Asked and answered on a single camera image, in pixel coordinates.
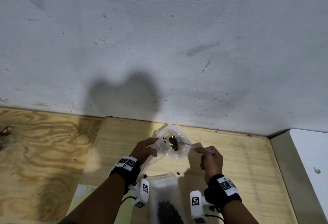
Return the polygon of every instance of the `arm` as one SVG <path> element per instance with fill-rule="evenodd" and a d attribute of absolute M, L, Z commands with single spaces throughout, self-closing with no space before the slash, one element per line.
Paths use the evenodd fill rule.
<path fill-rule="evenodd" d="M 205 182 L 208 184 L 213 176 L 222 174 L 223 156 L 215 147 L 208 147 L 214 151 L 214 154 L 208 152 L 202 147 L 196 149 L 197 152 L 203 154 L 201 157 L 200 167 L 205 170 Z M 256 219 L 239 200 L 228 202 L 221 213 L 225 224 L 258 224 Z"/>
<path fill-rule="evenodd" d="M 142 165 L 150 155 L 157 157 L 157 150 L 147 148 L 158 138 L 140 141 L 130 154 Z M 112 224 L 114 223 L 124 194 L 125 182 L 119 174 L 112 174 L 61 223 L 74 222 L 77 224 Z"/>

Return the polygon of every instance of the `plywood surface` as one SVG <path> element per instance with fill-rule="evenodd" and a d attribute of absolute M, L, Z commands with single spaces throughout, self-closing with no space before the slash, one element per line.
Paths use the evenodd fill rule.
<path fill-rule="evenodd" d="M 99 131 L 92 157 L 80 183 L 100 185 L 112 166 L 127 156 L 140 140 L 154 135 L 165 124 L 107 117 Z M 215 146 L 224 157 L 223 173 L 241 192 L 244 204 L 261 224 L 297 223 L 269 140 L 265 137 L 178 126 L 191 142 Z M 164 157 L 151 165 L 147 176 L 179 172 L 179 185 L 185 212 L 190 218 L 189 193 L 203 190 L 204 172 L 199 168 L 200 154 L 190 152 L 185 159 Z M 133 210 L 131 223 L 148 223 L 148 208 Z"/>
<path fill-rule="evenodd" d="M 63 218 L 101 122 L 0 109 L 0 223 Z"/>

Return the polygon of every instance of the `plywood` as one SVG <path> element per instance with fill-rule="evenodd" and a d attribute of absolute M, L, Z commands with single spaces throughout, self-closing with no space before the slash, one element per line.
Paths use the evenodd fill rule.
<path fill-rule="evenodd" d="M 138 120 L 107 117 L 99 131 L 93 155 L 88 160 L 80 183 L 100 185 L 112 166 L 129 155 L 136 143 L 154 135 L 164 126 Z M 284 182 L 269 140 L 265 137 L 178 126 L 192 143 L 215 146 L 224 157 L 223 173 L 241 192 L 246 207 L 261 224 L 297 223 Z M 190 218 L 189 193 L 203 191 L 204 172 L 199 168 L 200 154 L 190 152 L 188 158 L 174 160 L 164 157 L 151 165 L 147 176 L 179 172 L 186 215 Z M 148 223 L 147 208 L 134 209 L 131 223 Z"/>
<path fill-rule="evenodd" d="M 102 119 L 0 109 L 0 223 L 63 218 Z"/>

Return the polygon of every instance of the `wrist strap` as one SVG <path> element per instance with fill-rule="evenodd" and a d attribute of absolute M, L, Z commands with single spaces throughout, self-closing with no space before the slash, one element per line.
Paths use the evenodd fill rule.
<path fill-rule="evenodd" d="M 214 204 L 221 212 L 224 206 L 232 201 L 241 201 L 240 192 L 232 181 L 223 174 L 213 176 L 204 191 L 205 200 Z"/>
<path fill-rule="evenodd" d="M 129 186 L 135 185 L 140 173 L 140 164 L 134 157 L 122 157 L 112 168 L 108 177 L 114 173 L 119 174 L 125 181 L 124 194 L 129 191 Z"/>

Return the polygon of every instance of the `black cable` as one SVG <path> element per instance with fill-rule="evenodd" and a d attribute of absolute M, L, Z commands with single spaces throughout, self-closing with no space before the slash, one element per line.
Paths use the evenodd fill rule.
<path fill-rule="evenodd" d="M 224 223 L 224 219 L 222 219 L 220 216 L 217 216 L 217 215 L 211 215 L 211 214 L 205 214 L 206 217 L 216 217 L 216 218 L 219 218 L 223 221 Z"/>
<path fill-rule="evenodd" d="M 134 200 L 136 200 L 137 198 L 136 197 L 132 197 L 132 196 L 129 196 L 129 197 L 127 197 L 127 198 L 125 198 L 122 202 L 121 202 L 121 204 L 120 204 L 120 206 L 122 205 L 122 203 L 126 200 L 126 199 L 128 199 L 128 198 L 133 198 Z"/>

